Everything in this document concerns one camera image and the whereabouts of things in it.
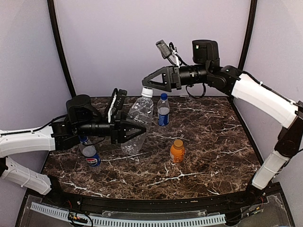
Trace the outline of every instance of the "brown marble surface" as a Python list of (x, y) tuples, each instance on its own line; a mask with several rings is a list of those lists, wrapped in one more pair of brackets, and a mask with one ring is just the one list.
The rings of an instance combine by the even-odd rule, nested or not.
[[(127, 98), (124, 111), (136, 99)], [(57, 176), (66, 192), (117, 199), (184, 199), (245, 189), (259, 162), (225, 97), (169, 97), (170, 123), (165, 127), (157, 125), (159, 97), (153, 100), (153, 123), (139, 154), (127, 156), (106, 139), (96, 146), (100, 174), (90, 171), (78, 146), (50, 154), (43, 173)], [(92, 99), (101, 111), (108, 101)], [(186, 148), (181, 164), (169, 157), (176, 139)]]

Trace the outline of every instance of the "pepsi label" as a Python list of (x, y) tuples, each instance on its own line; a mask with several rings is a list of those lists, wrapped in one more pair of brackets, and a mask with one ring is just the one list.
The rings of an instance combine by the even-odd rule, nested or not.
[(168, 125), (168, 123), (169, 123), (169, 113), (166, 115), (159, 114), (158, 125), (165, 126), (165, 125)]
[(101, 163), (101, 159), (100, 159), (98, 153), (96, 153), (92, 157), (85, 157), (85, 160), (88, 163), (88, 165), (91, 166), (91, 167), (97, 167)]

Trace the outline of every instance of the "small orange bottle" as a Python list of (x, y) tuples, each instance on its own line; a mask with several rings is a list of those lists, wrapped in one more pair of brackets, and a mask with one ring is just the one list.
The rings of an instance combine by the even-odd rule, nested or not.
[(170, 148), (170, 157), (174, 163), (182, 162), (185, 155), (185, 148), (182, 140), (175, 140)]

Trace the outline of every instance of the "white wall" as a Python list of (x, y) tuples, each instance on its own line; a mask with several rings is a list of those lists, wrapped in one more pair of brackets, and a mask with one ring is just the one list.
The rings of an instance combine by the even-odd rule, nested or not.
[[(155, 46), (161, 39), (189, 64), (192, 40), (216, 40), (222, 65), (237, 66), (250, 1), (56, 0), (56, 6), (76, 92), (108, 96), (115, 87), (140, 95), (141, 80), (170, 65)], [(202, 93), (202, 86), (193, 89)], [(208, 88), (207, 95), (222, 94)]]
[[(65, 113), (70, 98), (54, 44), (47, 2), (0, 1), (0, 129), (38, 127)], [(40, 171), (45, 152), (11, 156)], [(25, 193), (0, 179), (0, 226), (15, 225)]]
[[(303, 100), (303, 2), (258, 1), (256, 22), (245, 70), (292, 100)], [(281, 126), (263, 112), (236, 102), (263, 158), (276, 144)], [(303, 153), (277, 177), (296, 226), (303, 226)]]

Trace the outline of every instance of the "plastic bottle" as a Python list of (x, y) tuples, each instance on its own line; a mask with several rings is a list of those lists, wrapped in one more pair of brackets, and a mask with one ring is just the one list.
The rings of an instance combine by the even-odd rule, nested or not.
[(182, 162), (185, 155), (185, 148), (182, 140), (175, 140), (170, 148), (170, 157), (174, 163)]
[(128, 155), (135, 155), (139, 153), (151, 128), (153, 114), (152, 94), (152, 89), (143, 87), (141, 93), (142, 97), (137, 99), (128, 112), (127, 120), (134, 121), (135, 123), (146, 128), (146, 133), (121, 144), (122, 151)]
[(169, 101), (167, 100), (167, 94), (162, 93), (161, 99), (157, 104), (158, 108), (158, 125), (165, 126), (169, 123)]
[(92, 142), (89, 140), (86, 136), (81, 136), (80, 138), (80, 151), (85, 156), (85, 160), (90, 166), (91, 170), (95, 173), (100, 173), (101, 168), (101, 159), (97, 153), (97, 150), (94, 145), (87, 146), (89, 144), (92, 144)]

